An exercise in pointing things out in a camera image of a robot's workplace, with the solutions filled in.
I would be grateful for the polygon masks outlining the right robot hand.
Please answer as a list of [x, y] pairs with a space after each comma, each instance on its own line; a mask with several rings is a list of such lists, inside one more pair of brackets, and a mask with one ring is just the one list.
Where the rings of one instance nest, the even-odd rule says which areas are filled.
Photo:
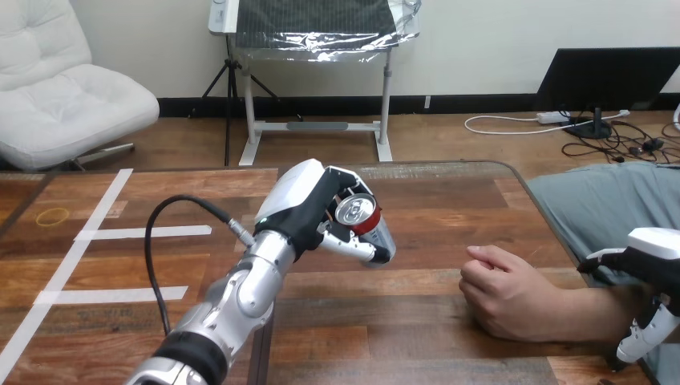
[[633, 319], [615, 355], [613, 371], [637, 362], [662, 344], [679, 327], [679, 231], [636, 228], [624, 249], [602, 249], [580, 262], [577, 270], [590, 274], [604, 266], [624, 272], [654, 289], [649, 302]]

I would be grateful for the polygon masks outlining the person's hand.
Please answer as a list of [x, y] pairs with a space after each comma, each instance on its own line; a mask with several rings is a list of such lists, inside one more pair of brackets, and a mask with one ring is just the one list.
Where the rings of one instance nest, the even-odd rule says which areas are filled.
[[564, 336], [562, 289], [497, 246], [469, 246], [459, 288], [478, 323], [498, 338], [552, 342]]

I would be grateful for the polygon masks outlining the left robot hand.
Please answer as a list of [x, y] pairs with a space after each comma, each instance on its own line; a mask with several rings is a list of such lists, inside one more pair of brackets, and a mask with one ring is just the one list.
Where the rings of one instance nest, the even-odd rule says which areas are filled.
[[256, 215], [249, 251], [296, 261], [318, 248], [366, 266], [390, 262], [396, 245], [374, 193], [356, 172], [315, 159], [295, 165], [274, 185]]

